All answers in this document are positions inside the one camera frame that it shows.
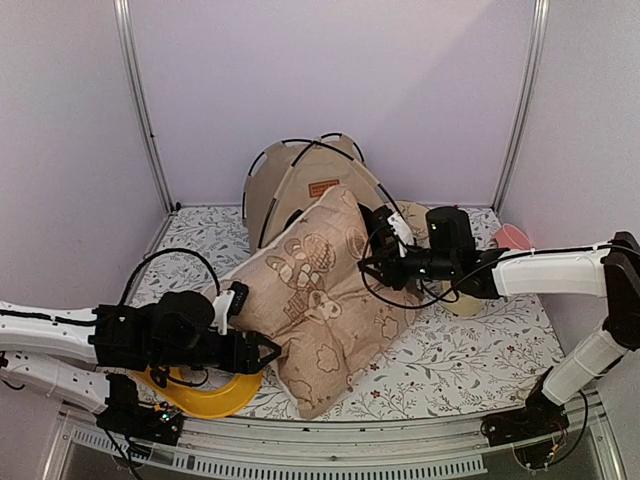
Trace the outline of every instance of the floral tablecloth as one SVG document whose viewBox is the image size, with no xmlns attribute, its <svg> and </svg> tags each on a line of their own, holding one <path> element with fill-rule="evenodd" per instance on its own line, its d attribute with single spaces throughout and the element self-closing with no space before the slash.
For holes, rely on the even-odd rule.
<svg viewBox="0 0 640 480">
<path fill-rule="evenodd" d="M 489 209 L 467 211 L 476 241 L 483 247 L 500 228 L 498 219 Z M 240 208 L 180 210 L 159 249 L 168 247 L 202 253 L 222 276 L 249 256 Z M 156 301 L 167 290 L 198 291 L 210 282 L 196 259 L 167 255 L 151 264 L 133 303 Z M 425 309 L 393 348 L 369 365 L 352 392 L 317 420 L 424 418 L 518 406 L 536 377 L 561 359 L 553 327 L 535 295 L 487 301 L 473 318 L 458 318 L 435 305 Z M 210 376 L 205 388 L 225 381 L 215 371 Z M 144 396 L 154 395 L 140 388 Z M 258 394 L 237 415 L 299 418 L 269 368 Z"/>
</svg>

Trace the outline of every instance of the brown label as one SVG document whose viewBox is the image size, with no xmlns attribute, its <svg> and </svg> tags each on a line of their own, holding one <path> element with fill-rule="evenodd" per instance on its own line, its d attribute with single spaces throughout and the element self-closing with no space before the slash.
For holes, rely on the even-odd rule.
<svg viewBox="0 0 640 480">
<path fill-rule="evenodd" d="M 334 185 L 340 185 L 340 180 L 327 180 L 325 182 L 310 183 L 309 196 L 311 198 L 321 197 L 327 188 L 333 187 Z"/>
</svg>

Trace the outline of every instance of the pillow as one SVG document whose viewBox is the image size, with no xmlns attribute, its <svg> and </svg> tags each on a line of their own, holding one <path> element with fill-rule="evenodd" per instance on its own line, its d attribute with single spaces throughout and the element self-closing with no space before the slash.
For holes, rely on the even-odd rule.
<svg viewBox="0 0 640 480">
<path fill-rule="evenodd" d="M 366 241 L 355 197 L 332 187 L 269 246 L 223 277 L 249 286 L 233 326 L 282 347 L 275 369 L 304 419 L 336 403 L 415 318 L 415 310 L 388 306 L 365 289 L 357 262 Z M 396 303 L 418 302 L 407 291 L 369 283 Z M 213 299 L 215 289 L 205 295 Z"/>
</svg>

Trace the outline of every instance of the pink bowl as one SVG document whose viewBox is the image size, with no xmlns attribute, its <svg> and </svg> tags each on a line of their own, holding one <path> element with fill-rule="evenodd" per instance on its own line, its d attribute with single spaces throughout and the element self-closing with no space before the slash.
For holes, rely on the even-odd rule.
<svg viewBox="0 0 640 480">
<path fill-rule="evenodd" d="M 529 250 L 533 245 L 529 238 L 522 231 L 513 225 L 505 224 L 498 233 L 495 234 L 493 240 L 500 248 L 510 248 L 512 250 Z"/>
</svg>

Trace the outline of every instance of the white partition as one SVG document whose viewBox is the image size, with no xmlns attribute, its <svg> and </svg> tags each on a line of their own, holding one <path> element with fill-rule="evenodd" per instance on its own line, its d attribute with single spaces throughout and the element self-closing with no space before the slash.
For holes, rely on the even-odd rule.
<svg viewBox="0 0 640 480">
<path fill-rule="evenodd" d="M 640 238 L 640 3 L 552 2 L 530 116 L 503 219 L 539 247 Z M 566 350 L 604 300 L 545 299 Z M 640 477 L 640 356 L 599 383 L 629 478 Z"/>
<path fill-rule="evenodd" d="M 111 2 L 0 2 L 0 299 L 119 298 L 163 218 Z M 0 478 L 33 480 L 58 403 L 0 384 Z"/>
<path fill-rule="evenodd" d="M 344 131 L 393 195 L 489 205 L 533 13 L 526 0 L 131 2 L 173 196 L 237 204 L 263 148 Z"/>
</svg>

